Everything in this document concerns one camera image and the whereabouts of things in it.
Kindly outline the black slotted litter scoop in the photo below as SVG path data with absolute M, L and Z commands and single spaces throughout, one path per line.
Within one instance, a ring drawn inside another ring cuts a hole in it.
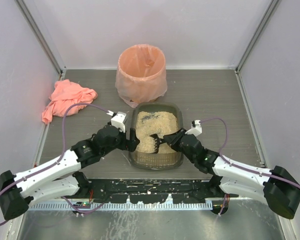
M 156 133 L 150 135 L 151 138 L 154 140 L 154 154 L 159 153 L 160 145 L 165 144 L 166 141 L 164 138 L 160 138 Z

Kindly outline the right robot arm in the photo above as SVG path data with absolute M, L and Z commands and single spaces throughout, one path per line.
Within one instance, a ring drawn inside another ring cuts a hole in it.
M 222 195 L 247 197 L 268 207 L 277 215 L 293 219 L 300 204 L 300 185 L 283 167 L 251 166 L 203 147 L 198 140 L 201 126 L 184 128 L 164 135 L 158 144 L 167 144 L 184 154 L 202 173 L 211 174 L 210 184 Z

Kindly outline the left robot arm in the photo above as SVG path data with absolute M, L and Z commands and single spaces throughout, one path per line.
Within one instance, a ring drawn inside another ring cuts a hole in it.
M 92 187 L 81 169 L 100 161 L 113 150 L 134 152 L 139 139 L 134 128 L 127 133 L 107 124 L 58 156 L 35 168 L 0 175 L 0 209 L 6 221 L 24 214 L 30 206 L 52 198 L 89 197 Z

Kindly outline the dark green litter box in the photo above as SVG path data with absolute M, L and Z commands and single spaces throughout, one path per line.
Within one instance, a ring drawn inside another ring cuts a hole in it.
M 164 142 L 164 136 L 183 127 L 182 112 L 174 103 L 141 103 L 132 113 L 131 127 L 140 143 L 130 152 L 130 163 L 141 169 L 175 169 L 183 163 L 183 154 Z

